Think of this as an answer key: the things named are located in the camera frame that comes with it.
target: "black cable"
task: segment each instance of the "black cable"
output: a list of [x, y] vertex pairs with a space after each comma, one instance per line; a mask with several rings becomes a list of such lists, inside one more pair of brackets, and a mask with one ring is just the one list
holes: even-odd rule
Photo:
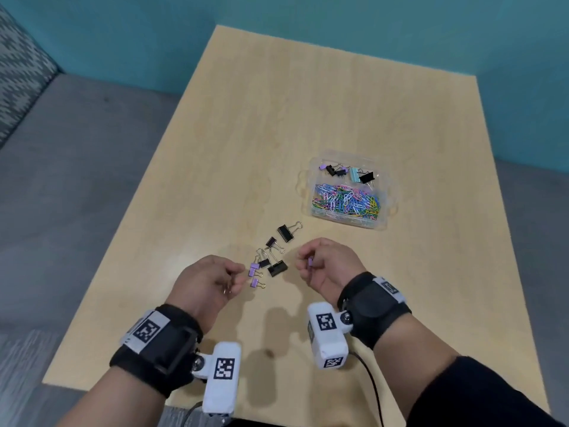
[[188, 409], [188, 412], [184, 415], [184, 418], [181, 420], [180, 427], [186, 427], [186, 423], [188, 422], [189, 416], [192, 414], [194, 409], [199, 408], [202, 405], [202, 401], [198, 401], [194, 406]]
[[364, 365], [367, 373], [369, 374], [369, 379], [372, 380], [373, 392], [375, 393], [375, 401], [377, 402], [377, 411], [380, 414], [381, 427], [385, 427], [385, 424], [383, 424], [383, 414], [381, 413], [380, 395], [377, 393], [377, 387], [375, 386], [375, 380], [373, 380], [372, 372], [370, 372], [369, 367], [367, 366], [365, 361], [356, 352], [350, 351], [348, 353], [359, 359], [359, 362]]

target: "wooden table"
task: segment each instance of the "wooden table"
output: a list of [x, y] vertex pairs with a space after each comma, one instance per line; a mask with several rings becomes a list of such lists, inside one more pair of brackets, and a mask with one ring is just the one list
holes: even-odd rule
[[[399, 185], [386, 230], [302, 214], [308, 163], [323, 149], [384, 162]], [[91, 388], [184, 266], [210, 253], [248, 264], [297, 220], [304, 229], [284, 256], [291, 269], [265, 277], [266, 289], [247, 287], [202, 346], [242, 344], [236, 416], [375, 423], [359, 365], [318, 371], [312, 361], [305, 317], [319, 297], [292, 265], [296, 248], [319, 236], [352, 246], [416, 317], [547, 409], [476, 78], [220, 26], [44, 382]], [[403, 425], [382, 379], [379, 387], [386, 425]], [[191, 384], [168, 403], [189, 407], [202, 393]]]

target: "hand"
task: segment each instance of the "hand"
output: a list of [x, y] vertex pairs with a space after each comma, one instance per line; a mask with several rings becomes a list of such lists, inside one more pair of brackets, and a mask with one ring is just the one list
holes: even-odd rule
[[[314, 256], [309, 267], [308, 258]], [[328, 238], [317, 238], [298, 250], [296, 268], [301, 278], [332, 306], [338, 304], [342, 289], [366, 271], [356, 252]]]
[[236, 297], [247, 280], [245, 265], [209, 255], [186, 267], [174, 283], [166, 304], [191, 315], [204, 334], [211, 328], [222, 308]]

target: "patterned fabric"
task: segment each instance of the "patterned fabric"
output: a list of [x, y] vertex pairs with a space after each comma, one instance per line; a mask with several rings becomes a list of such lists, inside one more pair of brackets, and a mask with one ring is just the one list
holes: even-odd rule
[[0, 148], [56, 74], [53, 60], [0, 6]]

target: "forearm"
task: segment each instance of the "forearm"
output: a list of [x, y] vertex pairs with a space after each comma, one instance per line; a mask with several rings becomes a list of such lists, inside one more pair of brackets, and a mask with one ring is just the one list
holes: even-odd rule
[[400, 316], [373, 351], [405, 419], [423, 390], [459, 356], [411, 314]]
[[58, 427], [154, 427], [165, 397], [118, 367], [111, 367]]

